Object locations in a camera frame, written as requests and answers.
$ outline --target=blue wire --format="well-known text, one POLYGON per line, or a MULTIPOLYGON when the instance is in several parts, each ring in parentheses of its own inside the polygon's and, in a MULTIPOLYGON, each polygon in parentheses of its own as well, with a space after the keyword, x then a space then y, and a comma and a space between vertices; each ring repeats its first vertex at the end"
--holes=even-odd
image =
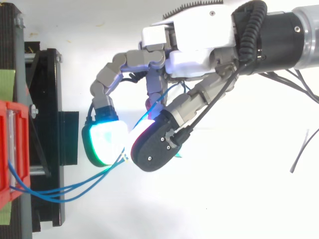
POLYGON ((190 91, 190 87, 188 87, 187 84, 185 84, 185 87, 190 91))
MULTIPOLYGON (((158 102, 160 102, 162 99, 164 99, 164 97, 168 94, 168 92, 174 88, 175 86, 179 85, 180 83, 177 83, 175 85, 172 85, 171 87, 169 87, 165 92, 164 94, 158 98, 158 100, 151 106, 151 108, 143 115, 143 117, 140 118, 140 120, 137 122, 137 124, 134 126, 136 127, 153 109, 154 107, 157 105, 158 102)), ((124 150, 122 151, 122 153, 120 154, 120 156, 118 157, 118 159, 115 161, 115 163, 108 169, 105 169, 104 171, 94 175, 93 177, 81 182, 81 183, 77 183, 77 184, 73 184, 73 185, 70 185, 70 186, 66 186, 66 187, 63 187, 63 188, 58 188, 58 189, 53 189, 53 190, 48 190, 48 191, 38 191, 38 192, 35 192, 31 189, 29 189, 22 181, 21 179, 19 178, 19 176, 17 175, 16 171, 14 170, 14 168, 12 167, 12 165, 10 164, 10 162, 8 163, 9 164, 9 169, 11 171, 11 173, 13 174, 13 176, 16 178, 17 182, 25 189, 25 190, 22 190, 22 189, 19 189, 17 187, 12 187, 10 186, 10 188, 14 189, 14 190, 17 190, 19 192, 24 192, 24 193, 30 193, 32 195, 35 195, 43 200, 46 200, 46 201, 49 201, 49 202, 54 202, 54 203, 66 203, 66 202, 71 202, 73 200, 76 200, 78 199, 79 197, 83 196, 84 194, 86 194, 88 191, 90 191, 93 187, 95 187, 113 168, 117 167, 119 164, 121 164, 122 162, 124 162, 124 160, 122 159, 120 162, 118 162, 119 159, 121 159, 122 155, 124 152, 124 150), (59 196, 62 196, 62 195, 65 195, 66 193, 68 192, 71 192, 81 186, 83 186, 84 184, 96 179, 100 177, 94 184, 92 184, 88 189, 86 189, 85 191, 83 191, 81 194, 79 194, 78 196, 76 197, 73 197, 71 199, 67 199, 67 200, 57 200, 57 199, 53 199, 54 197, 59 197, 59 196), (58 194, 52 194, 52 195, 45 195, 45 194, 50 194, 50 193, 54 193, 54 192, 60 192, 58 194)))
MULTIPOLYGON (((36 191, 36 192, 37 192, 37 193, 40 193, 40 194, 50 194, 50 193, 54 193, 54 192, 61 192, 61 191, 65 190, 65 189, 69 189, 69 190, 66 190, 66 191, 64 191, 64 192, 62 192, 62 193, 60 193, 60 194, 48 195, 48 196, 50 196, 50 197, 55 198, 55 197, 58 197, 58 196, 60 196, 60 195, 65 194, 65 193, 71 192, 71 191, 73 191, 74 189, 77 189, 78 187, 81 187, 82 185, 84 185, 84 184, 86 184, 86 183, 88 183, 88 182, 90 182, 90 181, 92 181, 92 180, 94 180, 94 179, 96 179, 96 178, 102 176, 102 175, 103 175, 107 170, 109 170, 109 169, 110 169, 110 168, 107 168, 107 169, 105 169, 104 171, 102 171, 102 172, 100 172, 100 173, 94 175, 93 177, 91 177, 91 178, 89 178, 89 179, 87 179, 87 180, 85 180, 85 181, 83 181, 83 182, 80 182, 80 183, 72 184, 72 185, 70 185, 70 186, 66 186, 66 187, 63 187, 63 188, 57 188, 57 189, 53 189, 53 190, 49 190, 49 191, 36 191)), ((17 190, 17 191, 19 191, 19 192, 24 192, 24 193, 26 193, 25 190, 21 190, 21 189, 16 188, 16 187, 10 186, 10 188, 15 189, 15 190, 17 190)))
POLYGON ((175 86, 178 86, 179 84, 181 84, 181 82, 175 84, 175 85, 172 85, 171 87, 169 87, 165 92, 164 94, 159 97, 156 102, 151 106, 151 108, 140 118, 140 120, 136 123, 136 125, 134 127, 136 127, 154 108, 155 106, 158 104, 158 102, 160 102, 162 99, 164 99, 164 97, 168 94, 168 92, 173 89, 175 86))
POLYGON ((43 200, 49 201, 49 202, 53 202, 53 203, 67 203, 67 202, 71 202, 74 201, 78 198, 80 198, 81 196, 83 196, 84 194, 86 194, 88 191, 90 191, 93 187, 95 187, 103 178, 105 178, 106 175, 108 175, 108 173, 115 167, 117 167, 119 164, 123 163, 124 160, 120 160, 119 162, 116 162, 115 164, 113 164, 110 168, 110 170, 106 171, 104 175, 102 175, 102 177, 100 177, 95 183, 93 183, 89 188, 87 188, 85 191, 83 191, 82 193, 80 193, 78 196, 70 198, 70 199, 66 199, 66 200, 57 200, 57 199, 52 199, 48 196, 39 194, 37 192, 32 191, 31 189, 29 189, 19 178, 19 176, 17 175, 16 171, 14 170, 13 166, 11 165, 10 162, 8 162, 9 165, 9 170, 12 173, 12 175, 15 177, 16 181, 22 186, 22 188, 24 188, 28 193, 37 196, 43 200))

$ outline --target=green tape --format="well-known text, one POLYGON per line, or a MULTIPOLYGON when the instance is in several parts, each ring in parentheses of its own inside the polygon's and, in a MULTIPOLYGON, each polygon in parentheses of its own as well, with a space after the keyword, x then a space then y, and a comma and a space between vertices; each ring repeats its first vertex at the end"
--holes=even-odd
MULTIPOLYGON (((15 70, 0 69, 0 101, 12 101, 15 70)), ((0 225, 10 225, 11 202, 0 209, 0 225)))
POLYGON ((0 101, 12 101, 15 70, 0 69, 0 101))
POLYGON ((11 202, 7 203, 0 210, 0 225, 9 226, 11 219, 11 202))

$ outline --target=white background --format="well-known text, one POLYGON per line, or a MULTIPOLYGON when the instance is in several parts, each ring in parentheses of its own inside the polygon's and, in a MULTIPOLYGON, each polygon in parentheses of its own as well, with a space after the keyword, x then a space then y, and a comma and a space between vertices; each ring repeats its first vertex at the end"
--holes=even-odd
MULTIPOLYGON (((41 41, 42 49, 56 48, 63 54, 63 110, 80 111, 79 130, 92 99, 89 87, 99 70, 116 53, 136 49, 143 27, 185 3, 12 2, 24 13, 25 41, 41 41)), ((233 8, 243 2, 225 0, 233 8)), ((319 4, 266 2, 269 11, 319 4)), ((302 73, 319 94, 319 69, 302 73)), ((145 80, 138 85, 122 83, 112 98, 120 118, 132 127, 145 112, 145 80)), ((62 227, 43 223, 34 238, 317 239, 319 135, 295 173, 289 169, 307 129, 312 134, 318 127, 319 108, 307 96, 258 75, 241 77, 192 133, 182 159, 153 173, 122 164, 87 195, 66 205, 62 227)), ((78 165, 65 167, 65 185, 99 171, 86 158, 79 138, 78 165)))

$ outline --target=black coiled cable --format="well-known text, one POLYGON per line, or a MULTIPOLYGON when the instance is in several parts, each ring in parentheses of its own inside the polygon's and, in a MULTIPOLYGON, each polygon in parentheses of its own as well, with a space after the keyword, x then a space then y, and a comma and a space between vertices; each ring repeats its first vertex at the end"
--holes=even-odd
POLYGON ((235 10, 235 12, 242 11, 251 11, 244 34, 240 39, 239 47, 239 61, 248 62, 256 58, 257 38, 267 15, 267 5, 264 1, 254 0, 243 4, 235 10))
POLYGON ((133 83, 137 83, 139 80, 143 79, 148 74, 147 71, 130 73, 130 78, 123 78, 122 81, 129 81, 133 83))

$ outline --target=red container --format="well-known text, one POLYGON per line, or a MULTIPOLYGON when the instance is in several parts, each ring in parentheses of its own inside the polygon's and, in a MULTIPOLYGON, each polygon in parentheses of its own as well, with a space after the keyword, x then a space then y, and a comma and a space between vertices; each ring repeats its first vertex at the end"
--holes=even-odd
POLYGON ((14 162, 22 182, 30 186, 28 114, 25 105, 0 101, 0 209, 22 194, 10 189, 13 176, 8 169, 8 160, 14 162), (10 132, 13 133, 11 138, 8 137, 10 132))

